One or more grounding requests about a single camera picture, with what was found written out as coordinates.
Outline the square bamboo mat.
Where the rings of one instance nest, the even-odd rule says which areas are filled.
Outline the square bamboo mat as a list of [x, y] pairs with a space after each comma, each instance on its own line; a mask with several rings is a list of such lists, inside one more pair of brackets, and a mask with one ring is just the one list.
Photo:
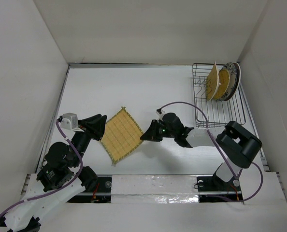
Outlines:
[[106, 122], [101, 144], [112, 165], [128, 157], [141, 144], [143, 131], [125, 107]]

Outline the rounded bamboo tray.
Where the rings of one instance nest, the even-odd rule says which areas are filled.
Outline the rounded bamboo tray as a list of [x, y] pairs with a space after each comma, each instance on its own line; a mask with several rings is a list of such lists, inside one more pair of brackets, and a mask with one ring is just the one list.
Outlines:
[[214, 63], [209, 75], [206, 77], [206, 99], [210, 101], [219, 88], [219, 69]]

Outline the round bamboo tray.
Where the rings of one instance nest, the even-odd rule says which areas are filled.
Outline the round bamboo tray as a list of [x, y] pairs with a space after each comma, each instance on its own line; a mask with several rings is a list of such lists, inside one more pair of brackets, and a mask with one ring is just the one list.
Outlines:
[[221, 99], [221, 97], [225, 94], [230, 83], [230, 73], [227, 69], [221, 69], [218, 73], [218, 76], [219, 76], [219, 86], [214, 96], [215, 100]]

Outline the red and teal floral plate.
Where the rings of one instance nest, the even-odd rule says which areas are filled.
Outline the red and teal floral plate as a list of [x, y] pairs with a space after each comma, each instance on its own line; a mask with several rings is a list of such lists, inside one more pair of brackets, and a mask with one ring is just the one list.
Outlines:
[[235, 85], [233, 90], [231, 91], [229, 97], [228, 97], [228, 101], [235, 95], [236, 91], [238, 90], [238, 87], [240, 85], [240, 80], [241, 80], [241, 68], [240, 65], [238, 63], [234, 63], [234, 66], [236, 68], [236, 78], [235, 78]]

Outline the blue and white floral plate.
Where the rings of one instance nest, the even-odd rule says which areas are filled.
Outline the blue and white floral plate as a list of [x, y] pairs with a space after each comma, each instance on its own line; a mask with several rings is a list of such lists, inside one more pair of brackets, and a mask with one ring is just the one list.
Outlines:
[[235, 85], [235, 78], [236, 78], [237, 71], [236, 71], [236, 68], [234, 66], [234, 63], [232, 63], [232, 62], [226, 63], [222, 69], [227, 69], [230, 73], [229, 86], [228, 86], [225, 94], [221, 97], [222, 101], [228, 101], [228, 97], [229, 97], [229, 95], [230, 95], [230, 93], [233, 90], [234, 85]]

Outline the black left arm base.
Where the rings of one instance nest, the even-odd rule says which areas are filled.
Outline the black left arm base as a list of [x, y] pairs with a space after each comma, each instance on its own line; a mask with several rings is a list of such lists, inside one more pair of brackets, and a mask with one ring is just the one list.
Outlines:
[[96, 186], [90, 191], [84, 191], [68, 200], [68, 203], [110, 203], [112, 176], [100, 175]]

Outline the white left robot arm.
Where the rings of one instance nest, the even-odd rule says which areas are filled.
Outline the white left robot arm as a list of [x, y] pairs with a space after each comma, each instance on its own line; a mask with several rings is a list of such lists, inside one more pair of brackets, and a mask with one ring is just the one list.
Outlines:
[[47, 215], [78, 193], [98, 186], [98, 176], [83, 165], [83, 156], [90, 141], [102, 139], [106, 120], [101, 114], [79, 120], [73, 113], [56, 120], [65, 142], [50, 146], [46, 164], [31, 178], [25, 196], [0, 213], [0, 227], [10, 232], [37, 232]]

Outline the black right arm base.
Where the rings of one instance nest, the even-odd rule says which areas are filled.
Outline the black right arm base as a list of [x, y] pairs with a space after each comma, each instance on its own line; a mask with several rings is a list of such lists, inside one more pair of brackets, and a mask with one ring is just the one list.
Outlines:
[[224, 182], [218, 176], [199, 175], [193, 186], [198, 191], [200, 203], [237, 202], [243, 200], [239, 180], [234, 177]]

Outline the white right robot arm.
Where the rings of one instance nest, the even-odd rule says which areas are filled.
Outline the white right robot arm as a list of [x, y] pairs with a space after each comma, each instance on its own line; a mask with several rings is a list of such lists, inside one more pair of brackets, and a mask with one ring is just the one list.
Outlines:
[[198, 129], [184, 126], [175, 113], [162, 114], [152, 120], [140, 137], [142, 141], [151, 142], [161, 142], [163, 138], [172, 138], [184, 148], [217, 148], [224, 159], [212, 178], [217, 190], [223, 190], [241, 170], [249, 168], [262, 148], [262, 141], [236, 121], [230, 121], [224, 128]]

